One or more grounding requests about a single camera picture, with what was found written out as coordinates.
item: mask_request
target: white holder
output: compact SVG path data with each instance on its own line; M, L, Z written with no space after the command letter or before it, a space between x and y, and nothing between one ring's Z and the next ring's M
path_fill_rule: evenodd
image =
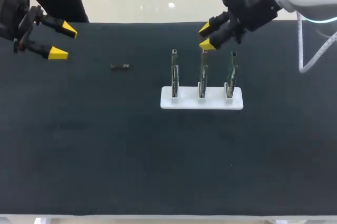
M243 109L242 92L239 87L234 88L233 98L227 98L226 87L207 87L205 98L199 98L199 84L179 86L177 98L172 97L172 86L164 86L160 107L163 109Z

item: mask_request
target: black table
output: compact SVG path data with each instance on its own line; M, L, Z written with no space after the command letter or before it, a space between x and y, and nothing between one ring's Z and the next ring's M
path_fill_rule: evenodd
M201 26L37 27L66 62L1 40L0 213L337 215L337 45L302 75L296 22L272 22L211 53L222 86L237 51L242 111L163 110L171 49L180 85L197 84ZM324 38L304 28L311 57Z

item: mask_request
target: white cable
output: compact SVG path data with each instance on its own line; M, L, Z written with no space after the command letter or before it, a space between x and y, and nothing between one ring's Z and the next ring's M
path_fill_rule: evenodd
M323 46L316 52L316 54L311 58L311 60L303 66L303 27L302 27L302 16L299 12L297 12L297 21L298 21L298 32L299 32L299 70L300 73L306 73L320 57L324 54L324 52L337 41L337 32L333 34Z

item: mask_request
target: circuit board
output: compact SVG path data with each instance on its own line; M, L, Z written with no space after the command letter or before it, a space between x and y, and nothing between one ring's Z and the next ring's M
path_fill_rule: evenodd
M207 51L203 50L201 53L201 69L200 69L200 85L199 85L199 98L205 98L207 87Z
M233 98L234 87L235 87L236 77L237 77L237 69L238 69L236 58L237 58L237 53L232 52L232 55L230 58L227 81L226 81L227 98Z
M172 50L172 97L178 97L179 88L179 66L178 66L178 53L176 49Z

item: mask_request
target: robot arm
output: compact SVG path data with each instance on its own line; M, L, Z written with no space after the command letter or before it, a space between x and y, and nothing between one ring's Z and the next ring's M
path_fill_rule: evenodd
M247 30L252 32L267 24L281 9L297 11L315 23L337 20L337 0L223 0L223 4L228 11L212 17L199 31L202 37L208 37L200 43L202 49L219 49L232 37L240 44Z

